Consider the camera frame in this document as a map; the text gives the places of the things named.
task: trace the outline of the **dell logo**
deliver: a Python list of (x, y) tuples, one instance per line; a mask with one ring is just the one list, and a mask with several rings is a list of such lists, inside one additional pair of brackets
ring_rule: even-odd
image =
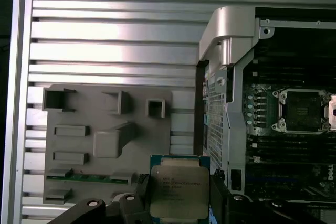
[(328, 180), (334, 180), (334, 165), (329, 165), (328, 171)]

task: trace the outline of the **green circuit board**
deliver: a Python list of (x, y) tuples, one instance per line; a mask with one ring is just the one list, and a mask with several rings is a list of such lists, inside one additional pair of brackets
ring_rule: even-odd
[(110, 183), (127, 185), (128, 181), (123, 179), (111, 179), (107, 175), (92, 174), (71, 174), (65, 177), (47, 176), (50, 180), (74, 181), (74, 182), (94, 182), (94, 183)]

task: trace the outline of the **cpu socket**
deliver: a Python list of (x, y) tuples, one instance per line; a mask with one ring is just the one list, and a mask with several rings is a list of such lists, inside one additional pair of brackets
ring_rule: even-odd
[(292, 134), (321, 134), (330, 129), (328, 103), (330, 94), (325, 90), (285, 89), (274, 91), (278, 98), (279, 120), (272, 125), (278, 132)]

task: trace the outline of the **metal mesh panel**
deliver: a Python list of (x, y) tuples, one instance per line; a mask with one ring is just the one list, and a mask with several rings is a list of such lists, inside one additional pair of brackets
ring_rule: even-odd
[(222, 93), (215, 92), (215, 83), (209, 85), (208, 99), (209, 99), (208, 151), (211, 157), (211, 165), (215, 169), (221, 169), (224, 95)]

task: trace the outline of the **motherboard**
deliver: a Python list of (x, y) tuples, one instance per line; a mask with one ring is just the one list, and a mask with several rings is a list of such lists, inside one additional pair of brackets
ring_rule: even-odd
[(244, 70), (251, 198), (335, 201), (336, 59), (302, 33), (279, 28)]

